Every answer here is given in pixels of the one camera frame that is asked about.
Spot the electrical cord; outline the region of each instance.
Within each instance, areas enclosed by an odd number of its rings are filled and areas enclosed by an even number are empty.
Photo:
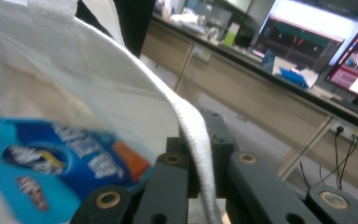
[[[347,154],[348,157],[345,158],[345,159],[338,165],[338,167],[337,167],[336,169],[334,169],[332,172],[330,172],[329,175],[325,176],[323,179],[321,179],[321,181],[319,181],[319,182],[316,183],[314,186],[312,186],[312,188],[313,188],[313,187],[316,187],[316,186],[318,186],[318,185],[320,185],[320,184],[322,184],[328,177],[330,177],[330,175],[332,175],[333,173],[335,173],[335,172],[339,169],[339,167],[341,167],[342,164],[344,164],[345,161],[348,160],[348,158],[351,156],[351,154],[352,154],[353,151],[356,149],[356,146],[357,146],[357,144],[358,144],[358,137],[356,136],[355,139],[356,139],[355,146],[354,146],[354,148],[351,149],[350,153]]]
[[[344,178],[344,172],[345,172],[345,167],[347,166],[347,162],[348,162],[348,158],[350,157],[350,155],[353,153],[353,151],[356,149],[357,147],[357,144],[358,144],[358,136],[355,136],[353,135],[352,136],[352,141],[351,141],[351,145],[350,145],[350,148],[348,149],[348,152],[347,152],[347,157],[345,158],[345,162],[344,162],[344,167],[342,168],[342,171],[341,171],[341,176],[340,176],[340,179],[339,179],[339,186],[341,187],[342,189],[342,179]]]
[[[340,178],[340,174],[339,174],[339,168],[338,168],[338,149],[337,149],[337,137],[344,132],[344,128],[338,126],[337,127],[337,131],[336,131],[336,135],[334,137],[334,147],[336,150],[336,170],[337,170],[337,176],[336,176],[336,184],[337,184],[337,188],[341,189],[340,185],[339,185],[339,180]]]
[[[322,183],[324,183],[324,179],[322,178],[322,166],[321,165],[319,165],[319,177],[321,178]]]
[[[300,168],[301,168],[301,173],[304,177],[305,185],[307,186],[308,189],[310,189],[310,182],[308,182],[308,179],[305,177],[304,168],[302,166],[302,161],[300,162]]]

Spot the blue snack package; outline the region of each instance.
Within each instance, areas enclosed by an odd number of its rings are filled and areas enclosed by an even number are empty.
[[[93,190],[131,190],[151,169],[111,133],[0,119],[0,192],[25,224],[67,222]]]

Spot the bag handle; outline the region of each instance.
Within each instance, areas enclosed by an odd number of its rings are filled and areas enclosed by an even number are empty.
[[[109,34],[125,47],[118,22],[117,10],[113,0],[82,0],[84,5],[91,11],[97,21]]]

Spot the white bag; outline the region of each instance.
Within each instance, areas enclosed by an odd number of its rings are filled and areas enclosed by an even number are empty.
[[[114,39],[75,17],[76,0],[0,0],[0,116],[113,130],[151,162],[166,138],[178,135],[179,123],[207,219],[221,223],[199,111],[126,50],[112,1],[84,3]],[[5,210],[0,223],[17,221]]]

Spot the power outlet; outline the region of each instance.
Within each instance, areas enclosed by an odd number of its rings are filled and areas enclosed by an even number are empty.
[[[344,129],[344,132],[342,132],[340,136],[345,137],[350,141],[352,140],[353,134],[358,137],[358,128],[353,127],[350,124],[342,122],[340,120],[338,120],[333,126],[331,126],[330,130],[336,133],[338,127],[342,127]]]
[[[211,55],[212,55],[210,50],[200,46],[195,46],[193,48],[193,54],[195,54],[197,58],[203,60],[206,63],[208,63],[211,60]]]

